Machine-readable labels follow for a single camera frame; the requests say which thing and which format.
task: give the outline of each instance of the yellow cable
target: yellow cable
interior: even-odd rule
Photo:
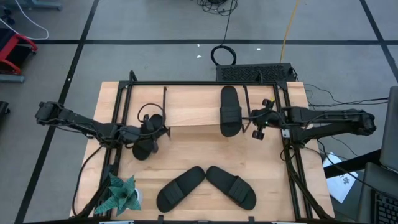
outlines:
[[[292,23],[293,23],[294,14],[296,13],[297,6],[299,6],[299,3],[300,3],[300,0],[296,0],[296,5],[294,6],[293,13],[292,13],[292,15],[290,16],[290,21],[289,21],[289,24],[288,24],[288,26],[287,26],[286,33],[285,33],[285,37],[284,37],[284,43],[282,44],[282,52],[280,53],[280,60],[279,60],[279,63],[282,63],[282,59],[283,59],[284,54],[285,54],[285,43],[286,43],[287,34],[289,33],[290,26],[291,26]]]

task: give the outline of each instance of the green plant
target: green plant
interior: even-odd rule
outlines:
[[[134,180],[134,176],[125,182],[112,174],[109,174],[109,177],[111,179],[111,186],[109,189],[112,192],[112,196],[107,199],[104,204],[98,206],[94,214],[100,214],[112,208],[118,208],[116,216],[122,214],[126,208],[141,210],[141,206],[137,201],[137,194],[135,191],[136,181]]]

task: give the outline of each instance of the wooden board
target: wooden board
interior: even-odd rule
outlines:
[[[104,82],[99,94],[94,119],[109,122],[112,117],[118,83]],[[225,138],[220,133],[220,91],[222,86],[168,86],[166,99],[167,125],[172,126],[172,136],[162,136],[159,152],[145,161],[138,161],[131,150],[124,149],[119,176],[136,177],[136,187],[143,192],[142,211],[126,210],[113,219],[156,220],[161,213],[156,207],[159,190],[173,178],[193,166],[206,170],[209,166],[242,177],[254,189],[257,205],[246,211],[235,205],[227,196],[204,180],[184,201],[171,212],[163,214],[165,220],[232,220],[244,221],[255,216],[258,221],[294,220],[285,162],[280,159],[282,141],[280,130],[266,128],[263,141],[253,139],[252,125],[246,133]],[[247,115],[244,90],[236,86],[243,115]],[[261,108],[264,98],[274,99],[272,87],[248,86],[251,109]],[[135,86],[130,102],[127,123],[138,125],[137,112],[145,103],[162,104],[162,86]],[[293,106],[307,106],[302,83],[289,83],[289,96]],[[143,111],[153,114],[159,109],[148,107]],[[89,141],[85,159],[98,143]],[[318,149],[316,143],[308,147]],[[83,171],[76,209],[80,211],[98,188],[104,151],[95,155]],[[319,155],[302,150],[303,165],[308,188],[318,203],[333,215]]]

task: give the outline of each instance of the plant pot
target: plant pot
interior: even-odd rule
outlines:
[[[142,199],[144,199],[144,196],[143,196],[142,192],[140,190],[138,190],[138,189],[135,189],[134,194],[137,195],[137,201],[141,205],[142,204]]]

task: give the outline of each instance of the gray floor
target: gray floor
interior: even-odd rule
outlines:
[[[367,0],[386,40],[398,40],[398,3]],[[62,1],[63,10],[26,11],[50,31],[51,40],[78,40],[93,0]],[[228,39],[283,39],[295,1],[241,1],[231,16]],[[43,35],[15,11],[15,28],[31,37]],[[226,18],[205,13],[195,1],[100,0],[88,40],[221,39]],[[289,39],[377,40],[359,1],[303,0],[297,9]],[[280,45],[230,45],[238,64],[277,63]],[[214,80],[210,60],[214,45],[85,45],[65,106],[92,117],[101,82],[127,79],[131,69],[139,80]],[[24,196],[47,128],[35,124],[40,101],[57,101],[70,69],[76,45],[40,45],[24,67],[23,85],[0,83],[0,100],[10,102],[12,113],[0,131],[0,217],[12,223]],[[398,46],[389,46],[398,60]],[[231,56],[217,52],[220,63]],[[340,101],[378,98],[397,85],[379,45],[287,45],[290,62],[299,79],[332,92]],[[327,93],[308,86],[313,104],[333,103]],[[370,137],[337,136],[361,155],[381,147],[386,105],[362,106],[376,116],[377,131]],[[322,139],[328,151],[354,155],[332,138]],[[25,222],[67,218],[86,139],[56,131]]]

